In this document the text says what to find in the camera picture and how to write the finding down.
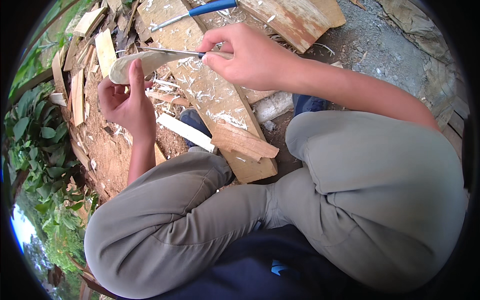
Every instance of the carving knife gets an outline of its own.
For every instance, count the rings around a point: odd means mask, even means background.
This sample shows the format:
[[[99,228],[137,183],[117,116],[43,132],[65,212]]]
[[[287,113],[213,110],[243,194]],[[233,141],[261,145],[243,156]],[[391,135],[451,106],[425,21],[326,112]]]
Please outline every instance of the carving knife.
[[[217,1],[210,2],[210,3],[204,4],[204,5],[200,5],[198,7],[195,7],[193,9],[189,10],[186,14],[177,16],[173,19],[170,19],[168,21],[163,22],[160,25],[157,25],[157,26],[153,27],[152,32],[157,31],[158,29],[160,29],[162,27],[165,27],[167,25],[170,25],[170,24],[172,24],[172,23],[174,23],[178,20],[181,20],[185,17],[194,17],[194,16],[198,16],[200,14],[209,13],[209,12],[216,12],[216,11],[224,10],[224,9],[227,9],[227,8],[237,7],[237,6],[238,6],[237,0],[217,0]]]
[[[227,52],[219,52],[219,51],[208,51],[208,52],[194,52],[194,51],[180,51],[180,50],[170,50],[170,49],[161,49],[161,48],[151,48],[151,47],[137,47],[139,49],[144,49],[144,50],[148,50],[148,51],[155,51],[155,52],[162,52],[162,53],[170,53],[170,54],[191,54],[191,56],[196,56],[200,59],[202,59],[202,57],[205,55],[205,54],[216,54],[216,55],[220,55],[221,57],[227,59],[227,60],[230,60],[233,58],[233,54],[232,53],[227,53]]]

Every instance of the dry leaf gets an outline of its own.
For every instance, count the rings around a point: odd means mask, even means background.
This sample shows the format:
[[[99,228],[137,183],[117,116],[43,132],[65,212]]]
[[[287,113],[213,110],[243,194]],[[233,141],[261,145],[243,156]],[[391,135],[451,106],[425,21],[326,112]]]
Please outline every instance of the dry leaf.
[[[367,9],[365,8],[365,6],[363,6],[363,4],[361,4],[361,3],[359,2],[359,0],[350,0],[350,1],[352,1],[353,4],[361,7],[364,11],[367,10]]]

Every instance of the left hand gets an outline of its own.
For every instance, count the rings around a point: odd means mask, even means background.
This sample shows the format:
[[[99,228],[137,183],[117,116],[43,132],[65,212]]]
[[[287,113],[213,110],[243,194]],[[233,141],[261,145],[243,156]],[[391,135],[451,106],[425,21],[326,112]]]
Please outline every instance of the left hand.
[[[145,88],[153,82],[144,81],[142,61],[134,60],[129,69],[130,89],[114,84],[106,77],[98,85],[98,99],[104,117],[126,128],[136,142],[155,141],[156,123],[152,102],[145,95]]]

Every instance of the shoe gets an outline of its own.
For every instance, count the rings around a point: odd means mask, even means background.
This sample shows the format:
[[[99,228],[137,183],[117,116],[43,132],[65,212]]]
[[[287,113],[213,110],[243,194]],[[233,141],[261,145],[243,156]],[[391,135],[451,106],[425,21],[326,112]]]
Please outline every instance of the shoe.
[[[293,94],[293,116],[305,111],[327,110],[329,101],[308,95]]]
[[[198,112],[194,108],[184,109],[180,113],[180,121],[182,121],[183,123],[185,123],[187,125],[192,126],[193,128],[195,128],[196,130],[205,134],[209,138],[212,137],[212,134],[208,131],[208,128],[205,126],[205,123],[202,121],[202,118],[200,118],[200,115],[198,114]],[[187,146],[189,148],[197,146],[187,139],[185,139],[185,142],[187,143]]]

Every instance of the leg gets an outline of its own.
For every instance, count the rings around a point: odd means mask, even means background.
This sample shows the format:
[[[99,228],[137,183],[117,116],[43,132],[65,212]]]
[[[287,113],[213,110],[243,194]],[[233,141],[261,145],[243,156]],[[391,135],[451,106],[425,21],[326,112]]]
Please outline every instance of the leg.
[[[216,193],[232,176],[222,157],[189,152],[102,205],[85,235],[85,255],[100,284],[127,298],[156,296],[195,277],[258,220],[272,227],[268,187]]]
[[[442,268],[465,205],[460,163],[439,132],[370,113],[320,111],[295,117],[286,142],[307,167],[275,184],[279,218],[319,253],[388,292],[416,289]]]

